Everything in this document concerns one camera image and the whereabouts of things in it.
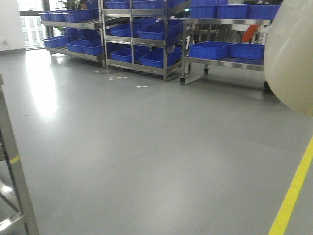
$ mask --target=yellow tape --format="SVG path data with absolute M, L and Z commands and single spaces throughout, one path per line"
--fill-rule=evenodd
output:
M 268 235 L 283 235 L 289 223 L 292 211 L 298 200 L 303 182 L 307 176 L 313 158 L 313 137 L 301 160 L 298 170 L 292 180 L 285 199 L 279 209 L 276 219 Z
M 19 160 L 20 160 L 20 156 L 19 156 L 19 155 L 16 155 L 14 158 L 12 158 L 12 159 L 10 160 L 10 163 L 11 163 L 11 164 L 14 164 L 14 163 L 18 162 Z

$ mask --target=gray floor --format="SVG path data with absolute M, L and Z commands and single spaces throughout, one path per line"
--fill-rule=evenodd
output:
M 39 50 L 0 73 L 42 235 L 266 235 L 313 132 L 256 71 L 182 86 Z M 309 177 L 289 235 L 313 230 Z

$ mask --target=metal frame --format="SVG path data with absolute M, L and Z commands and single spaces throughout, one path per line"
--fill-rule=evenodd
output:
M 0 197 L 16 212 L 16 214 L 0 221 L 0 235 L 10 232 L 24 224 L 27 235 L 39 235 L 35 214 L 30 200 L 21 159 L 14 138 L 9 113 L 2 90 L 3 79 L 0 74 L 0 129 L 1 160 L 5 158 L 13 184 L 12 188 L 0 181 Z
M 126 69 L 136 70 L 136 71 L 144 71 L 153 74 L 158 74 L 163 76 L 163 80 L 168 80 L 168 75 L 171 74 L 175 69 L 181 66 L 181 61 L 178 61 L 174 65 L 168 67 L 168 47 L 167 47 L 167 32 L 168 32 L 168 19 L 179 13 L 184 11 L 190 4 L 190 0 L 175 6 L 173 8 L 168 8 L 168 0 L 164 0 L 164 9 L 132 9 L 132 4 L 130 0 L 130 8 L 129 9 L 105 9 L 103 1 L 101 1 L 101 9 L 102 9 L 102 22 L 103 28 L 107 29 L 107 17 L 128 17 L 130 19 L 131 24 L 131 37 L 116 37 L 111 35 L 106 35 L 106 31 L 103 30 L 103 38 L 104 38 L 104 56 L 106 61 L 106 68 L 108 69 L 109 66 L 117 66 Z M 165 22 L 165 39 L 164 40 L 149 40 L 149 39 L 141 39 L 133 37 L 133 17 L 156 17 L 163 19 Z M 176 36 L 174 39 L 181 39 L 182 34 Z M 108 51 L 107 51 L 107 43 L 121 43 L 121 44 L 128 44 L 131 45 L 132 48 L 132 63 L 125 63 L 121 61 L 112 60 L 109 58 Z M 163 68 L 157 68 L 152 66 L 145 66 L 141 64 L 137 64 L 134 62 L 134 46 L 149 46 L 149 47 L 158 47 L 164 49 L 164 63 Z
M 207 75 L 208 65 L 225 66 L 232 68 L 240 68 L 246 70 L 263 71 L 263 61 L 245 60 L 226 57 L 222 60 L 209 60 L 189 57 L 186 53 L 186 38 L 193 34 L 192 24 L 246 24 L 246 25 L 271 25 L 272 20 L 251 20 L 251 19 L 196 19 L 186 18 L 184 19 L 184 31 L 182 36 L 182 70 L 180 83 L 184 85 L 186 83 L 186 75 L 191 72 L 192 63 L 205 64 L 204 74 Z

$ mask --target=stainless steel shelf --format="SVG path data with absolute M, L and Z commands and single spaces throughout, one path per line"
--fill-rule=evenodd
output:
M 107 65 L 122 67 L 125 69 L 136 70 L 136 71 L 141 71 L 141 72 L 148 72 L 148 73 L 153 73 L 153 74 L 162 75 L 162 76 L 164 75 L 164 69 L 163 68 L 158 68 L 158 67 L 153 67 L 153 66 L 147 66 L 147 65 L 141 65 L 141 64 L 132 64 L 132 63 L 118 61 L 118 60 L 112 60 L 112 59 L 107 60 Z M 169 75 L 175 69 L 177 69 L 180 66 L 181 66 L 181 60 L 176 62 L 174 65 L 168 67 L 166 70 L 166 73 Z
M 212 18 L 185 18 L 189 24 L 246 24 L 246 25 L 271 25 L 272 20 L 251 20 L 251 19 L 212 19 Z
M 102 27 L 102 23 L 100 22 L 99 18 L 78 23 L 58 22 L 58 21 L 41 21 L 41 23 L 45 26 L 81 28 L 81 29 L 98 29 Z
M 200 59 L 186 56 L 184 61 L 190 63 L 199 63 L 199 64 L 206 64 L 206 65 L 217 65 L 217 66 L 225 66 L 225 67 L 232 67 L 232 68 L 239 68 L 239 69 L 246 69 L 246 70 L 257 70 L 263 71 L 264 65 L 263 60 L 246 60 L 246 59 L 239 59 L 239 58 L 231 58 L 226 57 L 222 60 L 208 60 L 208 59 Z
M 59 53 L 59 54 L 64 54 L 64 55 L 69 55 L 69 56 L 73 56 L 76 58 L 80 58 L 80 59 L 85 59 L 85 60 L 92 60 L 92 61 L 100 61 L 102 58 L 102 55 L 87 55 L 87 54 L 83 54 L 83 53 L 77 53 L 77 52 L 72 52 L 69 51 L 67 47 L 58 47 L 58 48 L 51 48 L 51 47 L 45 47 L 46 50 L 52 52 L 52 53 Z
M 143 17 L 170 17 L 179 12 L 184 11 L 189 5 L 190 0 L 177 5 L 173 8 L 166 9 L 103 9 L 103 13 L 106 16 L 143 16 Z

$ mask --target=blue bin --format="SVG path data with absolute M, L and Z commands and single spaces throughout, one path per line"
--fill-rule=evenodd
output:
M 70 41 L 70 37 L 69 36 L 57 36 L 57 37 L 44 39 L 43 41 L 44 41 L 45 47 L 56 48 L 56 47 L 64 46 L 66 43 L 68 43 Z
M 87 43 L 91 43 L 91 41 L 88 41 L 88 40 L 75 40 L 75 41 L 66 43 L 66 45 L 67 45 L 69 51 L 82 53 L 83 52 L 82 46 L 87 44 Z
M 232 4 L 219 5 L 217 7 L 217 18 L 219 19 L 248 19 L 250 5 Z
M 68 36 L 76 36 L 78 30 L 76 28 L 63 28 L 63 32 Z
M 264 45 L 236 43 L 230 45 L 230 57 L 262 60 L 264 57 Z
M 168 39 L 181 34 L 183 29 L 182 20 L 169 20 L 168 21 Z M 164 21 L 159 21 L 154 25 L 138 31 L 140 38 L 163 40 L 165 38 Z
M 215 18 L 217 6 L 190 6 L 191 18 Z
M 164 0 L 134 0 L 133 9 L 160 9 L 164 8 Z
M 47 11 L 44 13 L 39 13 L 42 21 L 54 21 L 52 18 L 52 13 L 64 12 L 63 10 L 59 11 Z
M 63 13 L 65 22 L 81 22 L 94 19 L 94 10 L 80 10 Z
M 51 12 L 51 17 L 52 17 L 52 21 L 57 21 L 57 22 L 63 22 L 64 20 L 64 13 L 67 12 L 76 12 L 75 10 L 65 10 L 65 11 L 54 11 Z
M 167 65 L 173 65 L 177 60 L 181 58 L 181 48 L 174 48 L 173 53 L 168 54 Z M 164 53 L 162 48 L 157 48 L 151 51 L 149 54 L 142 56 L 140 62 L 143 65 L 153 66 L 153 67 L 164 67 Z
M 227 5 L 228 0 L 191 0 L 192 6 Z
M 93 30 L 93 29 L 79 29 L 77 31 L 77 38 L 78 39 L 85 39 L 85 40 L 96 40 L 99 38 L 99 33 L 97 30 Z
M 129 0 L 112 0 L 104 4 L 106 9 L 129 9 Z
M 107 53 L 118 50 L 121 47 L 125 46 L 125 44 L 121 43 L 107 43 Z
M 94 0 L 88 0 L 86 2 L 86 6 L 88 10 L 98 9 L 98 2 Z
M 249 19 L 274 20 L 280 5 L 251 5 Z
M 83 53 L 88 55 L 100 55 L 103 53 L 103 46 L 100 40 L 85 44 L 82 46 L 82 49 Z
M 229 56 L 230 45 L 227 42 L 208 41 L 189 46 L 189 56 L 201 59 L 220 60 Z
M 135 62 L 145 54 L 149 53 L 149 47 L 135 46 L 134 47 L 134 60 Z M 111 59 L 119 60 L 131 63 L 132 62 L 132 49 L 131 48 L 121 48 L 117 51 L 110 53 Z

